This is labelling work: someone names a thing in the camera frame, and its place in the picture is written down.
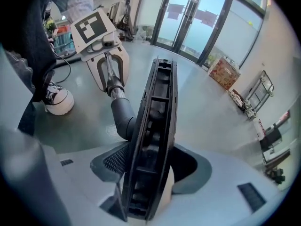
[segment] cardboard box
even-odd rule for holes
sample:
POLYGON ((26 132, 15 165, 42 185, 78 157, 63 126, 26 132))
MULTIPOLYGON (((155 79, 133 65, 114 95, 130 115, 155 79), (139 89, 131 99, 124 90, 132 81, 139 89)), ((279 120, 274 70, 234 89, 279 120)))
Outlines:
POLYGON ((240 76, 239 72, 224 58, 216 59, 209 68, 208 73, 226 90, 230 89, 240 76))

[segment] gray floor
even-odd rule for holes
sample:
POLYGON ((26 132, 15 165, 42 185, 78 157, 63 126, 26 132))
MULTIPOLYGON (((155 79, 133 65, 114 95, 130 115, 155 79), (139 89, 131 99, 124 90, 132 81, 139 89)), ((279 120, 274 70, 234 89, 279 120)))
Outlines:
MULTIPOLYGON (((205 70, 161 48, 129 42, 123 45, 130 56, 126 96, 136 113, 153 59, 173 59, 178 63, 176 142, 231 154, 261 169, 261 149, 253 123, 205 70)), ((98 89, 86 63, 71 66, 70 77, 61 85, 71 91, 75 106, 67 115, 54 116, 45 113, 42 104, 36 104, 36 137, 57 153, 122 141, 114 125, 111 99, 98 89)), ((63 79, 68 71, 67 66, 56 69, 54 81, 63 79)))

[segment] white sneaker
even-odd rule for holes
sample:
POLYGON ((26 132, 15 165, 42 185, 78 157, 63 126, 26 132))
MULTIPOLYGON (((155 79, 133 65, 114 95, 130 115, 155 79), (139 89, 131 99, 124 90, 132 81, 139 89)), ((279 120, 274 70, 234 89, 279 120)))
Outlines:
POLYGON ((70 91, 50 82, 43 99, 45 110, 53 115, 65 115, 74 106, 74 98, 70 91))

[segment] black pants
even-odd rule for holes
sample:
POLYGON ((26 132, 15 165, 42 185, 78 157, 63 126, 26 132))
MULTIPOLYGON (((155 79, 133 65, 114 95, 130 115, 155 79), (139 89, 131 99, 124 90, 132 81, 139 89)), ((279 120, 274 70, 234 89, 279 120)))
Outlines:
MULTIPOLYGON (((43 27, 44 11, 50 1, 32 0, 27 4, 27 9, 20 7, 19 10, 11 11, 8 14, 9 26, 5 29, 5 35, 1 36, 4 49, 18 53, 27 60, 28 66, 32 68, 32 76, 24 76, 20 67, 19 70, 15 70, 24 84, 33 92, 32 100, 36 102, 45 96, 48 86, 46 83, 51 79, 48 72, 56 63, 55 55, 50 48, 43 27)), ((30 102, 20 121, 19 129, 33 135, 34 120, 35 109, 32 102, 30 102)))

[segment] glass door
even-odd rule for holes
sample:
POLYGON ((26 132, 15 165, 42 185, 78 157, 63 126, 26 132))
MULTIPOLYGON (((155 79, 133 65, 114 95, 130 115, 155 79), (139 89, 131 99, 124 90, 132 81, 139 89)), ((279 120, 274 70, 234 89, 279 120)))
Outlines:
POLYGON ((169 0, 155 45, 194 62, 215 34, 226 0, 169 0))

